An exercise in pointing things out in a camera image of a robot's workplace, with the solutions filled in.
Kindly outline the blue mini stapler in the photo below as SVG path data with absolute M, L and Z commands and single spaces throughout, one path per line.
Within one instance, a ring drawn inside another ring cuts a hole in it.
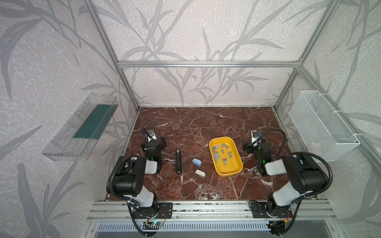
M 197 158 L 193 158 L 192 159 L 192 162 L 197 165 L 198 167 L 201 167 L 202 166 L 202 161 L 200 159 L 197 159 Z

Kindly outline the white mini stapler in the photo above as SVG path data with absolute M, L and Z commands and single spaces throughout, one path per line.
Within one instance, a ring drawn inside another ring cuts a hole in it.
M 205 178 L 206 177 L 206 173 L 201 171 L 201 170 L 196 170 L 195 171 L 195 174 L 201 178 Z

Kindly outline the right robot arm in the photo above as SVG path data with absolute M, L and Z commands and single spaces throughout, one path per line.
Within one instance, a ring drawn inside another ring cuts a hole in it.
M 263 139 L 271 132 L 283 134 L 283 142 L 276 159 L 272 159 L 272 147 Z M 264 177 L 286 174 L 289 182 L 270 194 L 267 202 L 250 201 L 263 208 L 270 216 L 286 211 L 291 205 L 299 204 L 303 199 L 319 195 L 330 188 L 333 183 L 333 171 L 330 165 L 320 156 L 310 152 L 294 152 L 281 156 L 286 144 L 283 130 L 272 129 L 259 134 L 251 131 L 251 142 L 243 143 L 243 150 L 254 155 L 257 171 Z

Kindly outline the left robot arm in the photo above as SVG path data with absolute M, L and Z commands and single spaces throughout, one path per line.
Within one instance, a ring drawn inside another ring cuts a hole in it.
M 125 200 L 132 208 L 156 213 L 159 209 L 157 196 L 144 186 L 144 178 L 160 173 L 162 150 L 166 147 L 166 138 L 150 139 L 142 145 L 143 156 L 119 157 L 107 181 L 107 193 Z

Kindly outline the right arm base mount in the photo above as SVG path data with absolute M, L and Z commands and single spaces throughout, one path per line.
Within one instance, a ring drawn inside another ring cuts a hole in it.
M 251 200 L 248 203 L 249 209 L 252 212 L 253 218 L 274 218 L 274 219 L 290 219 L 293 213 L 290 206 L 277 206 L 275 203 L 259 202 Z

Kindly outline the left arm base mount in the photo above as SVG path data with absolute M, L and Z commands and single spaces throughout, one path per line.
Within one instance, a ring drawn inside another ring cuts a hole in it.
M 170 219 L 172 218 L 173 205 L 171 202 L 159 202 L 151 207 L 134 208 L 133 217 L 135 219 L 148 219 L 153 216 L 156 219 Z

